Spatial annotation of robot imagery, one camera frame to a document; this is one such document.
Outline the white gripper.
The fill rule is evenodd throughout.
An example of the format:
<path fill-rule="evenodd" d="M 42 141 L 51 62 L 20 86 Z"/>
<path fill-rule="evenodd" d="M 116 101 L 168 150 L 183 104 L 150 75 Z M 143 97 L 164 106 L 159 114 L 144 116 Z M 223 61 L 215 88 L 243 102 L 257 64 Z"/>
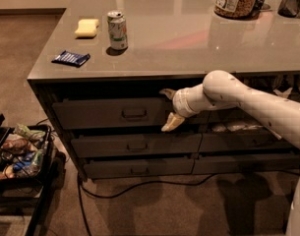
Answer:
<path fill-rule="evenodd" d="M 171 88 L 163 88 L 159 91 L 160 94 L 165 95 L 172 100 L 173 109 L 176 113 L 170 112 L 166 123 L 162 126 L 162 132 L 171 132 L 179 127 L 185 118 L 197 115 L 201 112 L 198 107 L 197 91 L 193 88 L 181 88 L 177 91 Z"/>

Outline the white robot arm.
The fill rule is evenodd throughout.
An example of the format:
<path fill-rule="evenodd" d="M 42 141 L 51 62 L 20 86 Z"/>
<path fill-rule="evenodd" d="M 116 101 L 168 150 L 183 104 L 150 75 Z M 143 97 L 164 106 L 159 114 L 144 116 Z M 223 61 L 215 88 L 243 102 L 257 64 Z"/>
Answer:
<path fill-rule="evenodd" d="M 264 127 L 300 149 L 300 102 L 250 88 L 233 75 L 215 70 L 191 88 L 160 91 L 172 101 L 163 132 L 179 127 L 185 119 L 202 111 L 238 107 Z M 286 236 L 300 236 L 300 177 L 291 203 Z"/>

